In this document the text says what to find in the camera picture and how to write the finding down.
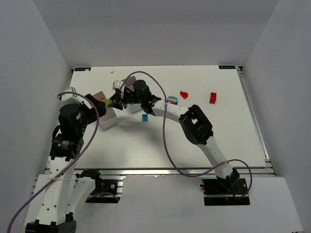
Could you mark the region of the small cyan lego brick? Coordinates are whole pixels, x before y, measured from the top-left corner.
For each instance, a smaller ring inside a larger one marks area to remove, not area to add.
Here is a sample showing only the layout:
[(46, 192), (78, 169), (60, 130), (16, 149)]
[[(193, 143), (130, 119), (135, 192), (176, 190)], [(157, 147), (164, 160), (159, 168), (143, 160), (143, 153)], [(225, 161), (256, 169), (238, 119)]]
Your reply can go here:
[(148, 122), (148, 115), (142, 114), (142, 122)]

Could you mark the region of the blue round toy piece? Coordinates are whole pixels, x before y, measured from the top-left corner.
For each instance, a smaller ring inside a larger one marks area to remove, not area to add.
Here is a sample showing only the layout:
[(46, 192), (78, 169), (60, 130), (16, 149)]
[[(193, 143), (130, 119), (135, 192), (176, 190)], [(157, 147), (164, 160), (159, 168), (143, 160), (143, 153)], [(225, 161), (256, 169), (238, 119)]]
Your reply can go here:
[(177, 105), (178, 104), (178, 98), (175, 96), (168, 96), (167, 102), (174, 104), (174, 105)]

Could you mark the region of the small red sloped lego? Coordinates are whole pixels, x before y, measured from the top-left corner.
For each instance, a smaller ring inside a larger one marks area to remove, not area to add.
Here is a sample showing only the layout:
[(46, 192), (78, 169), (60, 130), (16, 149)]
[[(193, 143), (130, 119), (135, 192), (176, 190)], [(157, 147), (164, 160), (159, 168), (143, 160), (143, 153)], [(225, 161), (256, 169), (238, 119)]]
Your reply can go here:
[(187, 99), (189, 94), (185, 91), (180, 91), (180, 96), (183, 98), (183, 99)]

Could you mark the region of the red lego brick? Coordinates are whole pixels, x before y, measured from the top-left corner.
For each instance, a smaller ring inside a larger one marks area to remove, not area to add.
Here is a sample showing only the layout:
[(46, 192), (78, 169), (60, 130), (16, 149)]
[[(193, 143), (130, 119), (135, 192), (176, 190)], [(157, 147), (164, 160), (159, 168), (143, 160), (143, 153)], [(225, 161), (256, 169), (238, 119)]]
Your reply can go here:
[(211, 92), (210, 93), (210, 98), (209, 98), (209, 103), (215, 104), (217, 101), (217, 93)]

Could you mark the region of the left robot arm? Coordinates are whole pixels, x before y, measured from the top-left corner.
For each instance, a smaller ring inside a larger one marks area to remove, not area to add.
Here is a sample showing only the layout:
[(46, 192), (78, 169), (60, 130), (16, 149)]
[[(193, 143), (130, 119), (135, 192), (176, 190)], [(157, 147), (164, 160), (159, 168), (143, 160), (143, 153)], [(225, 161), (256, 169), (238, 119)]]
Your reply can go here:
[(59, 125), (53, 132), (50, 151), (49, 182), (43, 187), (44, 198), (39, 212), (26, 224), (27, 233), (74, 233), (76, 216), (87, 198), (103, 189), (99, 171), (86, 169), (77, 174), (77, 185), (70, 187), (78, 159), (89, 147), (83, 137), (89, 124), (99, 126), (99, 118), (106, 114), (105, 103), (87, 94), (66, 91), (59, 94), (63, 106)]

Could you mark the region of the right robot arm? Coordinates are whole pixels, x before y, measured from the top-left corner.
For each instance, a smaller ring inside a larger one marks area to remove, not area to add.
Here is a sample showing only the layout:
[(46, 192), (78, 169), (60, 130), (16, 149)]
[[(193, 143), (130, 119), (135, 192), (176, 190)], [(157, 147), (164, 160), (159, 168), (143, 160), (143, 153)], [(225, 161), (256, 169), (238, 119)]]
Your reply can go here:
[(144, 80), (137, 80), (133, 88), (125, 87), (125, 81), (115, 80), (115, 94), (108, 102), (109, 107), (123, 110), (129, 104), (139, 104), (146, 114), (163, 117), (181, 125), (189, 142), (198, 146), (215, 168), (216, 178), (226, 191), (231, 191), (240, 175), (226, 160), (213, 135), (212, 124), (198, 105), (182, 107), (171, 104), (150, 92)]

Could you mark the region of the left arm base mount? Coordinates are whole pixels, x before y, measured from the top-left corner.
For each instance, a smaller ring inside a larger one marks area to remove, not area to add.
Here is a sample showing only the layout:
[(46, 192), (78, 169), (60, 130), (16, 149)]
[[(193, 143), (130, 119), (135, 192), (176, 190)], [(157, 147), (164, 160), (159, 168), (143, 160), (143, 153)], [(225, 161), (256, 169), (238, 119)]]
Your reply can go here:
[(85, 169), (81, 173), (76, 173), (76, 184), (80, 178), (91, 178), (95, 182), (95, 189), (88, 196), (86, 203), (118, 203), (120, 197), (117, 179), (103, 179), (100, 171), (96, 169)]

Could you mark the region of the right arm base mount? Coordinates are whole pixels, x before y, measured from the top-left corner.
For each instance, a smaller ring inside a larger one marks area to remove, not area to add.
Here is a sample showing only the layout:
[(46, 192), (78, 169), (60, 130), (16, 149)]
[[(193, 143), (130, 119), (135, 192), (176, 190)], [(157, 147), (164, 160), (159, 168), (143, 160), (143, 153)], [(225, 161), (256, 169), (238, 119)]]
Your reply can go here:
[(217, 179), (203, 179), (200, 184), (205, 206), (248, 206), (250, 199), (246, 180), (239, 179), (232, 189), (218, 182)]

